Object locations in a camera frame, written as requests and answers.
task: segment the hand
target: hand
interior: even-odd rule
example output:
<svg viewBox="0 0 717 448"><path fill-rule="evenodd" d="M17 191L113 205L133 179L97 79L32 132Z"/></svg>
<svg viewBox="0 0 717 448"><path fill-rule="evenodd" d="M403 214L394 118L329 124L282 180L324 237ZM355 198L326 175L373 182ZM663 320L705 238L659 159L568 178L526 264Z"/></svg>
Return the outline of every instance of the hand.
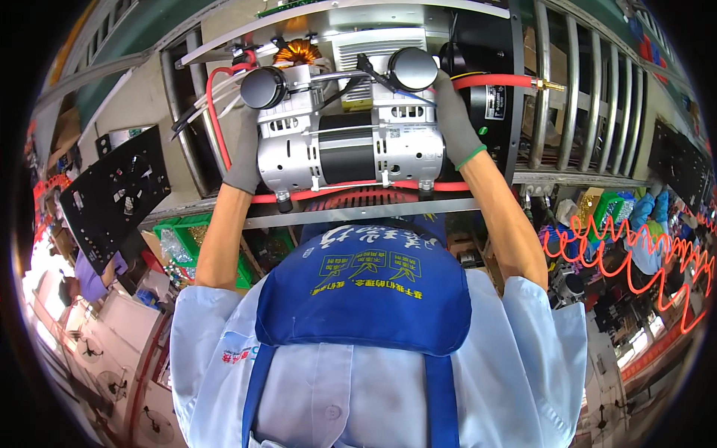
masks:
<svg viewBox="0 0 717 448"><path fill-rule="evenodd" d="M453 90L450 76L438 70L433 83L436 89L438 129L446 142L446 153L456 171L473 156L485 149L468 119L463 99Z"/></svg>
<svg viewBox="0 0 717 448"><path fill-rule="evenodd" d="M254 194L262 181L257 167L259 134L257 118L259 110L244 106L239 113L239 145L232 160L232 167L224 176L224 183L236 189Z"/></svg>

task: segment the blue wire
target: blue wire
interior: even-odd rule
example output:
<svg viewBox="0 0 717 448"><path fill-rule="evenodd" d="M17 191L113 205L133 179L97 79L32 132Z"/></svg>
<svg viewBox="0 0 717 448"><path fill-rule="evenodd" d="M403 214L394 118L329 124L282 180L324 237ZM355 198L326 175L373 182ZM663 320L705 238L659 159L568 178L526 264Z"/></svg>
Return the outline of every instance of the blue wire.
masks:
<svg viewBox="0 0 717 448"><path fill-rule="evenodd" d="M408 92L405 92L405 91L403 91L403 90L397 90L396 93L400 93L401 95L405 95L405 96L407 96L407 97L409 97L409 98L413 98L413 99L415 99L415 100L421 100L421 101L423 101L424 103L430 104L430 105L433 106L434 108L436 107L436 103L434 103L434 102L432 102L432 101L430 101L430 100L427 100L427 99L425 99L425 98L421 98L421 97L418 96L418 95L414 95L414 94L412 94L412 93L408 93Z"/></svg>

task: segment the circuit board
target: circuit board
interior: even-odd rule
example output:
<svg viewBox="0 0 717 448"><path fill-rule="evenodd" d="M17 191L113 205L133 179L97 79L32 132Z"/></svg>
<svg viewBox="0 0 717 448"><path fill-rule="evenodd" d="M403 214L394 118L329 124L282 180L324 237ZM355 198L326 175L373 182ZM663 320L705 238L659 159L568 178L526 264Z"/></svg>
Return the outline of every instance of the circuit board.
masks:
<svg viewBox="0 0 717 448"><path fill-rule="evenodd" d="M316 3L316 2L318 2L318 1L325 1L325 0L294 0L294 1L289 1L288 3L284 3L284 4L281 5L281 6L277 6L277 7L275 7L275 8L271 8L271 9L267 9L266 11L262 11L262 12L258 13L258 14L257 14L257 18L258 18L258 19L261 19L261 18L263 18L263 17L270 16L270 15L272 15L272 14L276 14L276 13L281 12L281 11L286 11L287 9L292 9L292 8L297 7L297 6L304 6L304 5Z"/></svg>

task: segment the compressor motor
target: compressor motor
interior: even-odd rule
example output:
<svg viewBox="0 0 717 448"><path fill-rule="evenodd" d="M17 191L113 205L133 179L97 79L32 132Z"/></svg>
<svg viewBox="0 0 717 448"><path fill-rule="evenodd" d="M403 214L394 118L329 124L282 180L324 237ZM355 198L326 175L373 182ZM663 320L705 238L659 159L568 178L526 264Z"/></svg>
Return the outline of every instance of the compressor motor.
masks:
<svg viewBox="0 0 717 448"><path fill-rule="evenodd" d="M437 65L430 54L407 47L371 57L367 66L370 73L346 76L321 75L314 65L269 66L244 79L244 103L261 109L259 171L281 212L292 209L291 191L351 182L417 181L423 196L431 194L445 159L434 94L427 90ZM322 115L323 83L349 75L370 79L371 109Z"/></svg>

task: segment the shirt button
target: shirt button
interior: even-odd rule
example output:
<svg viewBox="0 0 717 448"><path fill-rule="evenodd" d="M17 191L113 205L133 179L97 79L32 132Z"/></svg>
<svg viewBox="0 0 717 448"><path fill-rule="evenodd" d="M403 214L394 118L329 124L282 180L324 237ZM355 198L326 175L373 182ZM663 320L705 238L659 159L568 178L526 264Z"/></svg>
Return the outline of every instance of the shirt button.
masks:
<svg viewBox="0 0 717 448"><path fill-rule="evenodd" d="M329 406L326 408L326 412L324 413L327 420L336 420L338 417L341 416L341 408L338 406Z"/></svg>

